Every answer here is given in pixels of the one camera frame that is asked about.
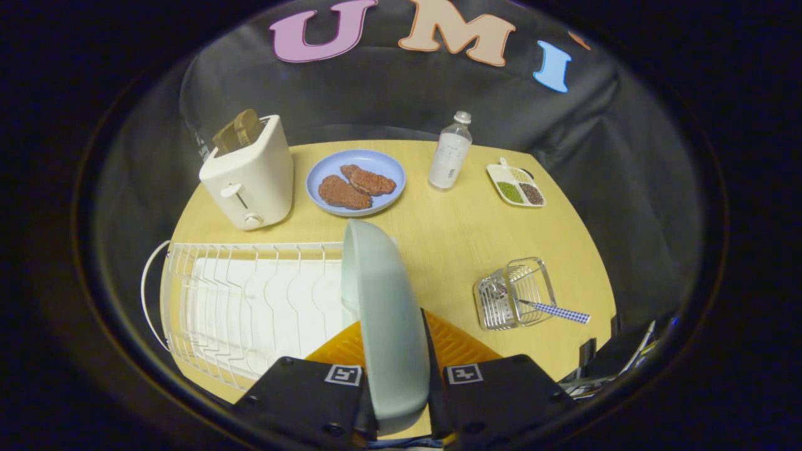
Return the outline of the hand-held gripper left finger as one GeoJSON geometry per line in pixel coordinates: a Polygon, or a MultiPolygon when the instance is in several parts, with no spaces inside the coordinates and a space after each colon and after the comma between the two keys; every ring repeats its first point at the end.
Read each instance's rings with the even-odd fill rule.
{"type": "Polygon", "coordinates": [[[378,420],[365,370],[358,321],[308,359],[280,357],[238,400],[232,413],[310,447],[366,447],[378,420]]]}

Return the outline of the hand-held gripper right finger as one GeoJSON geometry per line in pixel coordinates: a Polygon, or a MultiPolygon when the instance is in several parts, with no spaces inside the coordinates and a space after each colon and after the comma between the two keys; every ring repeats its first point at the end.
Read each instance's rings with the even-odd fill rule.
{"type": "Polygon", "coordinates": [[[507,448],[578,403],[529,356],[442,365],[443,321],[421,311],[429,343],[430,436],[444,448],[507,448]]]}

